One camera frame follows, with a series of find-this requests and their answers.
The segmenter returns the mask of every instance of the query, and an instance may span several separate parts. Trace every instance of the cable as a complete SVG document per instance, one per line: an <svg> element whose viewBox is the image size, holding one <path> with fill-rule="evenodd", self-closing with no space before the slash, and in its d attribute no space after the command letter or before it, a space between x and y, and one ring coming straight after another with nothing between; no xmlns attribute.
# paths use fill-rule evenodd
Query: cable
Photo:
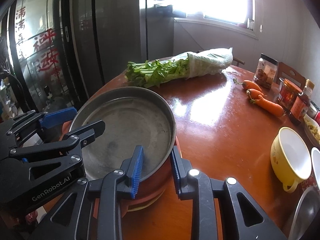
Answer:
<svg viewBox="0 0 320 240"><path fill-rule="evenodd" d="M27 108L28 108L29 111L30 111L31 109L30 109L30 106L28 105L28 102L26 101L26 95L25 95L24 90L23 90L23 88L22 88L21 82L20 82L14 75L12 75L11 73L8 73L8 75L11 76L12 78L14 78L14 80L17 82L18 88L19 88L20 93L21 93L21 95L22 95L22 98L23 98L24 102L26 103Z"/></svg>
<svg viewBox="0 0 320 240"><path fill-rule="evenodd" d="M182 26L182 24L180 22L178 22L177 20L174 20L176 23L178 23L182 29L185 30L186 33L189 34L189 36L193 39L193 41L202 49L202 50L205 50L204 48L202 48L198 42L196 42L196 40L192 37L192 35Z"/></svg>

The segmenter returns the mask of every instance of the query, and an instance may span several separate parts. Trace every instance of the glass door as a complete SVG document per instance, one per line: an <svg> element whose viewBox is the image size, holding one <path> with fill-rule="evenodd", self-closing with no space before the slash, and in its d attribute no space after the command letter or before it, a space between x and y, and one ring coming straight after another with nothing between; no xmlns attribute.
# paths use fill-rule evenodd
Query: glass door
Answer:
<svg viewBox="0 0 320 240"><path fill-rule="evenodd" d="M37 110L79 107L65 55L61 0L16 0L10 10L11 17L13 14L14 27L9 26L9 32L14 31L10 43L14 42L16 50L13 65L16 72L20 68L20 79L23 77Z"/></svg>

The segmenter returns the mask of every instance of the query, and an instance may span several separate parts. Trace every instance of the white bowl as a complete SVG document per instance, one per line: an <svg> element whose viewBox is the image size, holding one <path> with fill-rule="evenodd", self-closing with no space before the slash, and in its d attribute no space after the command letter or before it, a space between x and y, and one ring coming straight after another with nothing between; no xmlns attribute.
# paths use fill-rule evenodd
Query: white bowl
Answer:
<svg viewBox="0 0 320 240"><path fill-rule="evenodd" d="M320 183L320 151L316 147L313 147L311 150L311 163L312 163L314 177L319 187L320 185L319 184Z"/></svg>

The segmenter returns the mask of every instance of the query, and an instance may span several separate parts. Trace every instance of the yellow bowl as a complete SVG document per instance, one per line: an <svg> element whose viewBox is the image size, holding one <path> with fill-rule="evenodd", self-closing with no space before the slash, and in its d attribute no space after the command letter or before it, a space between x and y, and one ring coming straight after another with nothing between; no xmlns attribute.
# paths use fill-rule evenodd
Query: yellow bowl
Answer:
<svg viewBox="0 0 320 240"><path fill-rule="evenodd" d="M284 191L292 193L311 174L311 157L302 138L289 127L282 127L274 139L270 159Z"/></svg>

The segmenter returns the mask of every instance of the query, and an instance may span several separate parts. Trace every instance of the blue gripper pad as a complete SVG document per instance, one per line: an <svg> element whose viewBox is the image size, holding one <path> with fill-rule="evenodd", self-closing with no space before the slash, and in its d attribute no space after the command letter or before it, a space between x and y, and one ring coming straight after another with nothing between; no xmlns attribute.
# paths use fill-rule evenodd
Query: blue gripper pad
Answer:
<svg viewBox="0 0 320 240"><path fill-rule="evenodd" d="M49 129L56 125L73 120L76 114L77 110L74 107L69 107L53 113L45 114L39 122L42 128Z"/></svg>

